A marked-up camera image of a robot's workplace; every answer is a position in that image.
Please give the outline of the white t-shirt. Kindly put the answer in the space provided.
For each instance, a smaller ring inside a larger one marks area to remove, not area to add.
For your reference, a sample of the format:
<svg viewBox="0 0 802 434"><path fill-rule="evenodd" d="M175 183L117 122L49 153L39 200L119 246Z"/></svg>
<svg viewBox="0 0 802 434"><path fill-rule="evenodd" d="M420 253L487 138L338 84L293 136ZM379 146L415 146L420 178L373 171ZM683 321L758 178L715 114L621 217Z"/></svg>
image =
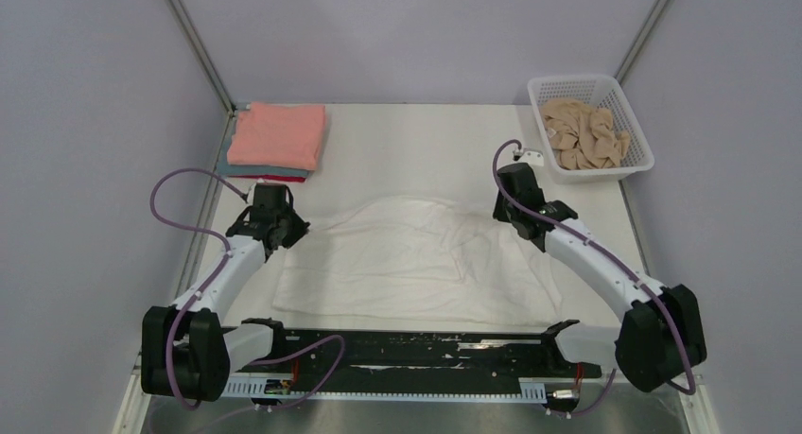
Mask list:
<svg viewBox="0 0 802 434"><path fill-rule="evenodd" d="M273 304L319 316L542 326L562 295L507 223L451 202L373 200L317 217L286 254Z"/></svg>

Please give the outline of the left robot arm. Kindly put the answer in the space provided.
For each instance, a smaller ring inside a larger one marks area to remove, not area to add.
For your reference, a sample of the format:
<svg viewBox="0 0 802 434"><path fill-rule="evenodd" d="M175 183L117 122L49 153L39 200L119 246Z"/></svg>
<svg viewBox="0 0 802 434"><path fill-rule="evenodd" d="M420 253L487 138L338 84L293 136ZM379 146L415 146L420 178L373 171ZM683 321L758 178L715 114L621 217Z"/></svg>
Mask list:
<svg viewBox="0 0 802 434"><path fill-rule="evenodd" d="M281 370L288 344L277 338L278 321L248 319L236 327L223 321L252 277L280 249L289 249L309 229L294 209L290 188L259 183L250 204L224 235L217 263L168 306L153 306L142 320L143 392L172 396L195 407L219 399L231 373L255 361Z"/></svg>

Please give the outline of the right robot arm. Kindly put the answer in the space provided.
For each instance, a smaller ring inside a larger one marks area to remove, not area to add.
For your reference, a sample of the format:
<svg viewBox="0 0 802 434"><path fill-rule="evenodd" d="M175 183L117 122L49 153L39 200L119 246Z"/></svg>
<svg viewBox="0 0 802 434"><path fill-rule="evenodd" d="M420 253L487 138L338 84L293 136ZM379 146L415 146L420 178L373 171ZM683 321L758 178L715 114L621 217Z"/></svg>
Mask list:
<svg viewBox="0 0 802 434"><path fill-rule="evenodd" d="M494 172L494 219L509 223L540 252L568 267L599 295L617 327L574 324L540 349L546 371L564 374L576 363L617 369L638 390L650 392L692 376L707 359L698 300L686 286L664 286L626 266L601 245L560 200L546 200L525 163Z"/></svg>

